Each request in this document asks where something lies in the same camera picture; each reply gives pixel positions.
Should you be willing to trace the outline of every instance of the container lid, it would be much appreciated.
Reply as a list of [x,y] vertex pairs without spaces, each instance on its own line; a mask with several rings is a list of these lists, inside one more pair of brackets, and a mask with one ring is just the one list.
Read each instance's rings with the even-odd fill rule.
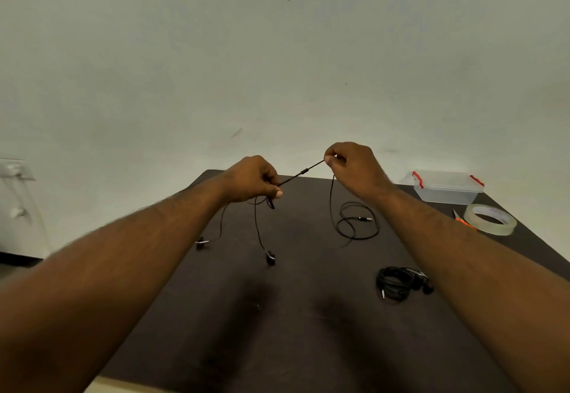
[[464,172],[427,171],[417,169],[412,172],[419,187],[439,191],[483,192],[485,185],[473,175]]

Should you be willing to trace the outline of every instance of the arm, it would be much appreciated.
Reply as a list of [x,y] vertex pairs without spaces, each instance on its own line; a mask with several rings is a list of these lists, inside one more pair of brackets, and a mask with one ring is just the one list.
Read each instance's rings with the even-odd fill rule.
[[0,289],[3,391],[80,392],[218,209],[280,197],[260,156],[80,238]]
[[353,195],[384,215],[519,387],[570,391],[569,282],[397,189],[368,147],[337,143],[325,161]]

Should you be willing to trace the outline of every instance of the scissors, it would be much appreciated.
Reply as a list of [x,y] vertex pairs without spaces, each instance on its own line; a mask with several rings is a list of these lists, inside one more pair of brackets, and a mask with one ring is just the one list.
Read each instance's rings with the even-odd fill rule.
[[477,228],[475,228],[473,225],[468,224],[465,220],[461,219],[461,216],[457,214],[457,212],[455,210],[453,210],[453,215],[455,216],[455,220],[457,220],[458,222],[461,222],[464,225],[470,226],[472,227],[474,230],[477,231]]

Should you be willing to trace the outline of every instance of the hand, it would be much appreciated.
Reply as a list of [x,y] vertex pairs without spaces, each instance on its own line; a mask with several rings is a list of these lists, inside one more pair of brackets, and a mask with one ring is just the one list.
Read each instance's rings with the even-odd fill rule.
[[324,160],[338,181],[362,200],[370,201],[374,196],[387,195],[395,190],[366,145],[338,142],[325,151]]
[[275,168],[261,156],[245,157],[217,177],[224,185],[228,202],[241,202],[256,196],[281,198]]

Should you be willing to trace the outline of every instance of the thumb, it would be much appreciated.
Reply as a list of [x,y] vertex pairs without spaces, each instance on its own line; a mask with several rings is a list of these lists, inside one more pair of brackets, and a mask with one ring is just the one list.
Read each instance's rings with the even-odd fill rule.
[[274,184],[270,184],[270,183],[265,183],[265,188],[263,190],[263,194],[265,196],[268,196],[269,198],[281,198],[281,196],[283,195],[283,191],[281,190],[280,187],[275,186]]
[[344,167],[344,163],[334,156],[324,156],[324,162],[331,167],[335,175]]

